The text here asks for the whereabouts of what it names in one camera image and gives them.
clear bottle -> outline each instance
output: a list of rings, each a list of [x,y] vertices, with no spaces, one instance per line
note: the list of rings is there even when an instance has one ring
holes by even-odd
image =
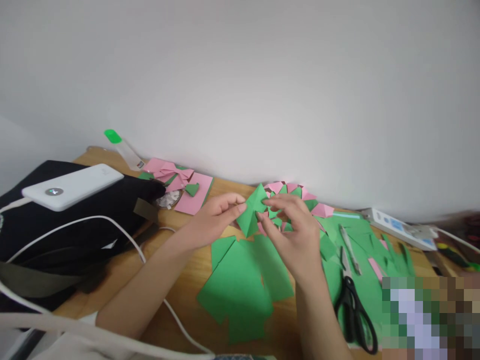
[[[128,144],[122,140],[120,135],[113,129],[107,129],[104,131],[105,136],[115,146],[118,153],[125,160],[128,167],[133,171],[142,171],[145,163],[139,156],[132,150]]]

scissors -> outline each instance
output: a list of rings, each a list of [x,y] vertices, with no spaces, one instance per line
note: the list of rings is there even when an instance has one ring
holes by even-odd
[[[375,328],[360,302],[355,284],[352,279],[352,270],[350,269],[349,259],[345,248],[341,247],[341,263],[343,265],[343,280],[341,292],[335,303],[335,314],[338,319],[339,310],[344,308],[344,327],[345,340],[347,343],[353,343],[355,340],[369,354],[374,355],[379,350],[377,334]]]

hand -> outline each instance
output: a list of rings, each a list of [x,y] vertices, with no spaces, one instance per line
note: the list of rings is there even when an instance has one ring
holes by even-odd
[[[291,220],[292,232],[280,232],[262,213],[257,213],[263,229],[275,245],[288,270],[301,286],[306,287],[322,273],[320,227],[305,203],[291,194],[278,194],[263,202],[272,211],[283,210]]]
[[[211,198],[176,235],[189,250],[210,245],[247,209],[245,198],[229,192]]]

power strip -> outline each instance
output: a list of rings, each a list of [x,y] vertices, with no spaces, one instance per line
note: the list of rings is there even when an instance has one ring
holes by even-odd
[[[25,187],[21,194],[47,209],[61,212],[123,178],[122,173],[110,166],[98,164]]]
[[[410,245],[417,247],[424,251],[435,251],[437,246],[435,241],[431,238],[418,239],[408,232],[405,231],[404,225],[407,225],[405,222],[397,220],[394,217],[391,217],[381,211],[378,211],[374,208],[368,208],[361,210],[361,213],[365,218],[370,222],[374,227],[393,235]]]

wooden desk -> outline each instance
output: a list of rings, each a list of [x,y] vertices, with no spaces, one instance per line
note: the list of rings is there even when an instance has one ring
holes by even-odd
[[[116,152],[98,147],[89,148],[85,154],[74,162],[88,166],[104,163],[121,173],[135,177],[139,175],[138,172],[131,171]],[[236,192],[248,198],[254,190],[255,188],[252,186],[215,178],[209,198],[227,192]],[[190,218],[191,215],[174,210],[160,210],[158,212],[160,223],[174,229],[179,229]],[[381,239],[381,232],[376,228],[373,228],[373,231]],[[171,235],[172,233],[168,230],[160,230],[145,243],[143,250],[145,256],[147,258],[151,256]],[[223,232],[222,237],[232,235],[240,239],[245,238],[240,230],[232,226],[229,226]],[[400,240],[393,236],[389,236],[389,238],[395,250],[400,252]],[[424,253],[416,248],[410,247],[409,249],[417,276],[436,277]],[[266,337],[264,339],[228,345],[228,322],[226,321],[221,326],[218,325],[196,300],[198,292],[212,272],[211,261],[210,247],[198,250],[167,296],[167,300],[189,334],[200,344],[212,349],[216,354],[247,353],[274,355],[278,360],[301,359],[294,297],[273,304],[273,315],[265,324]],[[141,266],[142,263],[135,250],[118,255],[108,264],[108,275],[98,289],[88,295],[81,292],[75,293],[54,313],[68,318],[79,319],[98,311],[137,273]],[[172,315],[164,305],[160,307],[153,317],[141,340],[171,350],[187,353],[199,352],[184,338]],[[363,350],[353,350],[352,352],[356,359],[382,358],[380,352],[374,357],[368,355]]]

